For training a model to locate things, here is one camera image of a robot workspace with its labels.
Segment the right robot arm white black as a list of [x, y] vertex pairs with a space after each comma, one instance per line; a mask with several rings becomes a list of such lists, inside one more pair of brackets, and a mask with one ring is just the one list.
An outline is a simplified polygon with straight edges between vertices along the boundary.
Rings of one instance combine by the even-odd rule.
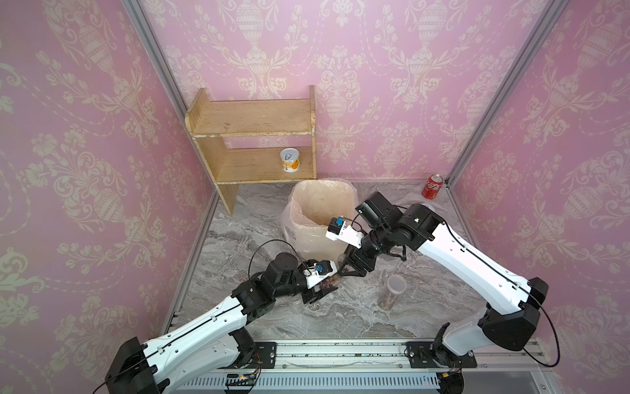
[[502, 267], [426, 205], [401, 209], [375, 192], [356, 211], [371, 230], [362, 236], [360, 246], [346, 249], [341, 265], [351, 267], [352, 275], [366, 276], [380, 255], [402, 247], [438, 262], [485, 300], [485, 307], [475, 315], [441, 327], [431, 345], [439, 364], [457, 361], [484, 346], [507, 351], [525, 348], [545, 315], [542, 305], [549, 290], [545, 281], [526, 279]]

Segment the wooden two-tier shelf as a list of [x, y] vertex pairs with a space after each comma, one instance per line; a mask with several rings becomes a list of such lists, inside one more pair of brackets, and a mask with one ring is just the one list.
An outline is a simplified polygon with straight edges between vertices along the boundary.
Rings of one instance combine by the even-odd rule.
[[[185, 126], [225, 210], [234, 213], [246, 184], [295, 183], [318, 178], [316, 89], [308, 97], [213, 101], [198, 89]], [[282, 169], [280, 152], [300, 151], [300, 169]]]

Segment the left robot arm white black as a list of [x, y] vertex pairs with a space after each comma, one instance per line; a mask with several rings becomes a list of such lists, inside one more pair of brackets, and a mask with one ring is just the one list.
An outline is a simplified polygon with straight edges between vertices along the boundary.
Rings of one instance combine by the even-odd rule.
[[279, 297], [323, 298], [319, 284], [338, 272], [331, 260], [301, 261], [280, 253], [200, 317], [160, 337], [124, 342], [104, 378], [110, 393], [172, 393], [210, 371], [252, 364], [248, 324], [270, 312]]

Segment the aluminium mounting rail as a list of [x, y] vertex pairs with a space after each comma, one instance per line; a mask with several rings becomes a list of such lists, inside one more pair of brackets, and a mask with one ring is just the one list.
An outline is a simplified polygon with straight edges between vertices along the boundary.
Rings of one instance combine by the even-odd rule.
[[[251, 393], [560, 393], [553, 372], [533, 361], [541, 351], [497, 346], [472, 351], [475, 369], [411, 369], [407, 341], [424, 339], [270, 340], [277, 343], [274, 369], [260, 369]], [[185, 383], [180, 393], [225, 393], [228, 374], [217, 369]]]

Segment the clear jar flower tea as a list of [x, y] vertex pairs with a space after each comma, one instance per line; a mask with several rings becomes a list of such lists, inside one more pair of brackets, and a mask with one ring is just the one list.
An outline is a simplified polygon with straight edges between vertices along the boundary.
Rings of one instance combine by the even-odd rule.
[[350, 272], [351, 270], [348, 267], [344, 267], [343, 269], [341, 269], [340, 272], [337, 272], [331, 277], [327, 277], [325, 280], [320, 282], [318, 284], [318, 287], [320, 289], [333, 288], [333, 287], [339, 288], [342, 282], [345, 280], [345, 277], [347, 276], [347, 274]]
[[392, 274], [386, 280], [386, 285], [379, 296], [378, 306], [382, 310], [390, 310], [397, 298], [407, 290], [406, 280], [399, 274]]

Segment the red cola can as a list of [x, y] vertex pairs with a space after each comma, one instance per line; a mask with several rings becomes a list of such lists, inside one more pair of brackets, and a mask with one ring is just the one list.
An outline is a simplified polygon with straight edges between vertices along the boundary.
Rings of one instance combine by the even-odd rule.
[[432, 174], [423, 188], [423, 197], [428, 200], [434, 200], [441, 190], [441, 187], [444, 185], [444, 182], [444, 178], [440, 174]]

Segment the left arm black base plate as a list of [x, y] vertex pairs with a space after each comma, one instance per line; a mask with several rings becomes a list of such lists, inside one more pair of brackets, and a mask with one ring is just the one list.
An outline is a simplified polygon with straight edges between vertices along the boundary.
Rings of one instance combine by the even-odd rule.
[[274, 369], [277, 359], [277, 343], [275, 341], [256, 342], [241, 351], [236, 361], [230, 365], [233, 369]]

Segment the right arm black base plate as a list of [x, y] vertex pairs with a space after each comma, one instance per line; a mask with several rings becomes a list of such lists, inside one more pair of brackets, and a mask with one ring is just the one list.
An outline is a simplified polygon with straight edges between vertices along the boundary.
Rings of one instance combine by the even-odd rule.
[[407, 341], [404, 355], [411, 369], [475, 369], [477, 360], [470, 351], [466, 356], [436, 356], [431, 341]]

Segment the yellow white can on shelf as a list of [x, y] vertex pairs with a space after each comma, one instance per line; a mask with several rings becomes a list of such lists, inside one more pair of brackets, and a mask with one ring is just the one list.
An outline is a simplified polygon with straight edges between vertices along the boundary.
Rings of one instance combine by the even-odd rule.
[[282, 169], [287, 173], [298, 172], [300, 169], [300, 151], [295, 148], [286, 148], [280, 152]]

